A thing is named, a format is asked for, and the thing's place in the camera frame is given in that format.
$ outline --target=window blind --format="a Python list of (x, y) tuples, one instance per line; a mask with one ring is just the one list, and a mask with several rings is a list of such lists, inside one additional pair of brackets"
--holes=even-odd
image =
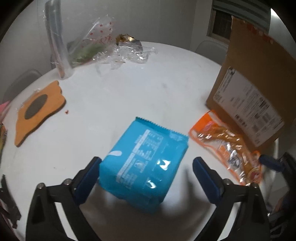
[(262, 30), (269, 31), (270, 7), (259, 0), (213, 0), (213, 9), (246, 20)]

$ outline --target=blue package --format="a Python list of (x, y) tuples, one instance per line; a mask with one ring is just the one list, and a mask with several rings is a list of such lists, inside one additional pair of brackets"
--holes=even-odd
[(137, 117), (100, 164), (99, 184), (132, 206), (154, 213), (187, 148), (187, 136)]

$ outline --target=gray oval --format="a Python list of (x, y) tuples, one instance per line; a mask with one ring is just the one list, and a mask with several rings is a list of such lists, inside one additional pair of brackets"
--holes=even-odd
[(40, 109), (44, 106), (45, 102), (47, 100), (47, 95), (41, 95), (37, 97), (31, 105), (27, 108), (26, 113), (25, 113), (25, 119), (28, 120), (32, 118), (34, 115), (40, 111)]

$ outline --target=orange package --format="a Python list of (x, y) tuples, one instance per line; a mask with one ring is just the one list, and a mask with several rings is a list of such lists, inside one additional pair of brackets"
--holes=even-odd
[(242, 136), (231, 131), (214, 111), (204, 114), (190, 129), (189, 136), (213, 152), (241, 185), (260, 182), (260, 153), (251, 153)]

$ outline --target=round table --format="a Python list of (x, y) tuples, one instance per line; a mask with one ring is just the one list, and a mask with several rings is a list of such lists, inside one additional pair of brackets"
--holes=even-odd
[[(145, 64), (127, 61), (113, 70), (109, 64), (93, 63), (76, 68), (73, 76), (66, 80), (60, 80), (54, 69), (13, 100), (4, 120), (8, 136), (0, 174), (6, 175), (22, 215), (16, 230), (22, 240), (38, 183), (60, 184), (84, 169), (94, 156), (103, 159), (136, 116), (187, 134), (208, 111), (205, 101), (220, 65), (169, 45), (143, 42), (143, 46), (158, 50)], [(17, 109), (34, 90), (54, 80), (60, 80), (66, 105), (17, 148), (14, 145)], [(215, 209), (192, 171), (196, 156), (201, 156), (222, 178), (237, 183), (211, 153), (189, 140), (189, 148), (156, 214), (141, 213), (97, 184), (80, 208), (97, 235), (105, 241), (194, 240)], [(264, 198), (273, 179), (274, 172), (266, 171), (260, 185)], [(76, 239), (61, 205), (57, 204), (57, 208), (66, 233)], [(237, 208), (238, 205), (234, 205), (220, 238), (228, 235)]]

